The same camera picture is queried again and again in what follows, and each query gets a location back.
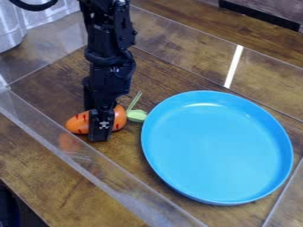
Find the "wooden table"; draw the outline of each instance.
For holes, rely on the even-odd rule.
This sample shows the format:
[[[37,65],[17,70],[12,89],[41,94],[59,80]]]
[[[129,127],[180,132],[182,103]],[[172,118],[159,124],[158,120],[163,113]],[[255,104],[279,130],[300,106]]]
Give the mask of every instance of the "wooden table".
[[[211,35],[218,35],[299,67],[303,66],[302,35],[295,32],[218,10],[192,0],[156,2],[133,0],[132,3]],[[220,85],[226,74],[216,73],[215,70],[224,71],[223,68],[214,70],[212,64],[208,64],[207,72],[198,68],[199,72],[207,75],[207,78],[203,78],[139,49],[132,48],[131,51],[137,61],[137,71],[133,75],[131,94],[120,99],[123,105],[131,102],[139,90],[143,90],[144,95],[137,107],[145,111],[151,111],[155,105],[171,95],[188,90],[220,90],[234,93]],[[5,53],[3,58],[12,60],[11,58],[19,53],[20,56],[27,54],[27,48],[23,48],[23,45]],[[300,77],[286,67],[283,68],[287,72],[291,71],[288,78],[275,73],[275,61],[268,60],[271,67],[264,66],[263,61],[258,61],[259,55],[255,56],[250,51],[246,53],[246,60],[248,59],[254,66],[251,69],[260,74],[256,77],[240,77],[235,80],[232,88],[259,102],[259,105],[282,122],[291,137],[296,166],[303,154],[303,124],[299,121],[303,113],[299,101],[303,96],[298,86]],[[25,60],[19,63],[20,68],[28,66]],[[63,124],[71,113],[81,111],[80,80],[88,70],[83,50],[79,50],[15,82],[11,87],[20,97]],[[271,94],[272,97],[264,97],[264,93]],[[1,179],[49,226],[145,226],[145,223],[120,203],[4,116],[0,119]],[[210,226],[243,226],[244,224],[260,226],[283,188],[256,203],[240,207],[214,207],[188,200],[162,182],[147,165],[141,155],[140,130],[140,124],[129,123],[121,132],[112,135],[109,142],[95,143],[92,146]],[[303,223],[298,220],[296,226],[302,225]]]

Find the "black cable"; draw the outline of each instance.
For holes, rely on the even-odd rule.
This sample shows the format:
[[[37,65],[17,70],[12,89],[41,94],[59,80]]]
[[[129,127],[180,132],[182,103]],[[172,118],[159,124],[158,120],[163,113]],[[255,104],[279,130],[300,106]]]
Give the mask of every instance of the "black cable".
[[[9,0],[9,2],[15,4],[17,7],[23,8],[24,10],[37,12],[44,11],[51,6],[53,6],[57,3],[57,0],[49,0],[44,4],[27,4],[21,0]]]

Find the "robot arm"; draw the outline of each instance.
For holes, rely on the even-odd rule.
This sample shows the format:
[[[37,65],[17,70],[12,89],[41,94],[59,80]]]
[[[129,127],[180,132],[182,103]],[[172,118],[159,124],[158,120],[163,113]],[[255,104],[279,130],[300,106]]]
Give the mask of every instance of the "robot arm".
[[[27,10],[41,11],[57,0],[31,5],[9,0]],[[113,127],[116,98],[129,93],[136,63],[128,48],[135,44],[136,31],[129,16],[131,0],[80,0],[88,31],[89,76],[83,80],[84,108],[89,110],[89,140],[105,141]]]

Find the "blue plastic plate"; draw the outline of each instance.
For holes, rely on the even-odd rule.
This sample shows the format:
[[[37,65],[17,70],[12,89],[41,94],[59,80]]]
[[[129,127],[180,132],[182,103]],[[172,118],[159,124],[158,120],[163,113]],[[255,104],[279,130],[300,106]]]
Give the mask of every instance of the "blue plastic plate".
[[[191,91],[166,99],[144,122],[141,147],[163,181],[215,205],[262,199],[292,167],[291,142],[276,119],[222,92]]]

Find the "blue plate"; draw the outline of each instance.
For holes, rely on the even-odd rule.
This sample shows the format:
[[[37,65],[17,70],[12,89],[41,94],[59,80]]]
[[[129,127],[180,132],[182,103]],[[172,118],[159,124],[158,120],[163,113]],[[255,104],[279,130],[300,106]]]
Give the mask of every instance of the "blue plate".
[[[292,167],[291,142],[276,119],[252,102],[215,91],[186,92],[152,109],[141,147],[163,181],[215,205],[262,199]]]

